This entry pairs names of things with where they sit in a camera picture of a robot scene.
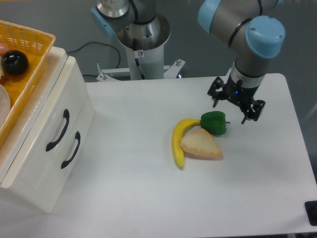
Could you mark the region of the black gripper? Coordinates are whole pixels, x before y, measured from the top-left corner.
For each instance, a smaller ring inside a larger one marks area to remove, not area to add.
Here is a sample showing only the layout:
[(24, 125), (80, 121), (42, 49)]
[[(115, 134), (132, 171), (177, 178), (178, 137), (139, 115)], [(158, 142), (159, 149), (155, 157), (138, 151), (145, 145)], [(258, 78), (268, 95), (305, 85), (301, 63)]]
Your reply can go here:
[(254, 95), (259, 88), (244, 86), (242, 78), (236, 75), (229, 75), (228, 81), (224, 84), (220, 77), (217, 77), (211, 84), (207, 94), (212, 97), (213, 105), (215, 108), (219, 101), (228, 100), (229, 102), (241, 107), (244, 118), (241, 124), (247, 120), (257, 121), (265, 106), (265, 101), (255, 100)]

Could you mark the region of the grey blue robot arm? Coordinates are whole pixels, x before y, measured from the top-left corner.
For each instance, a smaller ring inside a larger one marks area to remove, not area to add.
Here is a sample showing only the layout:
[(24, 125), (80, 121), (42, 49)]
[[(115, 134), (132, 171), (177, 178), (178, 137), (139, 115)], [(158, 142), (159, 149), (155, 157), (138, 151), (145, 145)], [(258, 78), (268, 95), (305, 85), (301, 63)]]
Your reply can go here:
[[(199, 25), (237, 55), (228, 80), (216, 78), (208, 94), (215, 103), (227, 100), (238, 106), (244, 120), (259, 119), (265, 102), (255, 100), (254, 94), (285, 38), (282, 23), (266, 16), (276, 6), (276, 0), (205, 0), (198, 12)], [(91, 15), (107, 36), (117, 36), (126, 48), (131, 79), (171, 75), (163, 69), (170, 26), (155, 1), (101, 0)]]

